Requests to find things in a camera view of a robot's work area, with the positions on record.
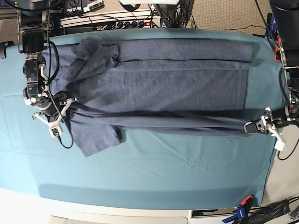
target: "orange clamp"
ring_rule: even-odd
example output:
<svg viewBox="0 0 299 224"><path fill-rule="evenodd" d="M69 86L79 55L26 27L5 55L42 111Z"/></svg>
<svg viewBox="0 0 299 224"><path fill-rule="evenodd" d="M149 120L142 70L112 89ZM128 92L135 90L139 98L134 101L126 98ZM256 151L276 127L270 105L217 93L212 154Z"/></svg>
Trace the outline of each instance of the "orange clamp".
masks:
<svg viewBox="0 0 299 224"><path fill-rule="evenodd" d="M276 52L276 53L279 52L279 47L278 47L277 45L275 45L275 52ZM280 59L277 58L276 54L274 55L274 61L276 61L276 62L280 62Z"/></svg>
<svg viewBox="0 0 299 224"><path fill-rule="evenodd" d="M246 197L246 198L241 202L241 205L246 204L246 202L247 202L250 198L253 199L253 196L252 196L252 195L249 195L248 197Z"/></svg>

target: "blue clamp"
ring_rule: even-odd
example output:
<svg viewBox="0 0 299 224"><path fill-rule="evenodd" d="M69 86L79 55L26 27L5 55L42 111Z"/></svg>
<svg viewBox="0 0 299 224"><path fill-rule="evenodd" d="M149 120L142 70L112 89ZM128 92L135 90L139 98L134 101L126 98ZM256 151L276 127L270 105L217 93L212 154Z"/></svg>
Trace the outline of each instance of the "blue clamp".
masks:
<svg viewBox="0 0 299 224"><path fill-rule="evenodd" d="M226 218L223 220L224 223L229 223L233 221L241 221L246 217L246 212L243 207L237 209L237 212L234 216Z"/></svg>

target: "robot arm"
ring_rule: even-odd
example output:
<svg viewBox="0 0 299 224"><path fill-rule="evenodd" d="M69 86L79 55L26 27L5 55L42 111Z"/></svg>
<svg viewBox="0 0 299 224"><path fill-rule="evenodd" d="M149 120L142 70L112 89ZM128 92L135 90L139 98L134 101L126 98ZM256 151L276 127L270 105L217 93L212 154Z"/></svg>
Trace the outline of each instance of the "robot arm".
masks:
<svg viewBox="0 0 299 224"><path fill-rule="evenodd" d="M18 0L18 7L9 2L7 4L18 9L18 35L19 41L22 40L22 49L19 48L19 52L27 55L23 66L23 73L27 79L27 86L23 90L25 103L41 111L35 113L33 118L47 124L52 137L59 136L62 134L60 121L65 122L65 112L76 99L68 98L65 91L52 96L49 89L51 80L59 70L58 51L48 37L49 8L54 5L49 6L49 0ZM41 52L50 48L50 44L53 45L58 60L57 68L49 79L44 74L46 62ZM41 115L45 115L47 121L43 120Z"/></svg>
<svg viewBox="0 0 299 224"><path fill-rule="evenodd" d="M258 120L245 125L246 133L268 134L288 125L299 127L299 0L271 0L270 6L280 36L277 54L282 69L278 78L287 105L274 111L267 107Z"/></svg>

